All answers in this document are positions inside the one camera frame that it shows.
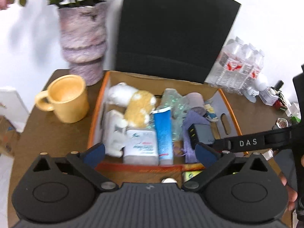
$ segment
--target mug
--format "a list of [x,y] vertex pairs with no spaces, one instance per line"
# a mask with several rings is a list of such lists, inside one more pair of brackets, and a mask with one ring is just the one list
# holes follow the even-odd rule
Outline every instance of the mug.
[[54,111],[63,123],[78,122],[89,111],[86,82],[79,75],[62,76],[36,95],[35,104],[42,111]]

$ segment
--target wooden table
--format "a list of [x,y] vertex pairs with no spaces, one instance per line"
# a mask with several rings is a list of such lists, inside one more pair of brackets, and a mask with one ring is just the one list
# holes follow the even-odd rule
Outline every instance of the wooden table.
[[[56,70],[46,84],[46,87],[51,81],[66,74],[68,74],[68,70]],[[18,217],[11,204],[12,192],[39,153],[48,152],[53,157],[62,157],[71,151],[82,152],[86,149],[92,114],[100,87],[101,81],[88,87],[90,111],[84,119],[77,123],[63,124],[52,112],[43,112],[34,107],[15,149],[15,161],[9,189],[9,227],[18,221]],[[243,134],[270,130],[275,124],[276,119],[284,116],[284,113],[276,111],[271,106],[264,105],[259,98],[257,102],[253,104],[244,96],[229,93],[225,94]],[[159,182],[163,177],[173,177],[181,182],[179,173],[134,174],[132,172],[121,172],[118,174],[117,172],[103,172],[103,174],[118,184],[123,181]]]

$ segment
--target blue tube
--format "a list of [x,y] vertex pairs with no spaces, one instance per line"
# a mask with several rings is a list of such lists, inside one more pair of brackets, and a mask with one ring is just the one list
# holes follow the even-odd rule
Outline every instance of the blue tube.
[[159,162],[173,164],[173,142],[171,132],[171,107],[153,111],[158,141]]

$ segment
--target human hand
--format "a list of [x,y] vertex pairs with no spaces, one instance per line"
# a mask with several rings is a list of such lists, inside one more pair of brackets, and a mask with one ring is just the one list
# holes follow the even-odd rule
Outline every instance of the human hand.
[[[304,155],[301,158],[301,164],[304,167]],[[279,178],[281,179],[282,184],[287,189],[287,192],[288,192],[288,210],[291,211],[295,207],[294,202],[297,200],[298,193],[294,189],[292,189],[290,186],[287,185],[287,179],[282,172],[279,174]]]

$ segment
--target flower pot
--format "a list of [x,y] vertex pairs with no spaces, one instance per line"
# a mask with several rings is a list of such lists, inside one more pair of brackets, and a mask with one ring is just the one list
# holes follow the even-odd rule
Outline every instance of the flower pot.
[[70,73],[83,77],[87,86],[103,76],[102,58],[106,51],[105,17],[107,3],[83,0],[80,7],[60,8],[62,55],[70,65]]

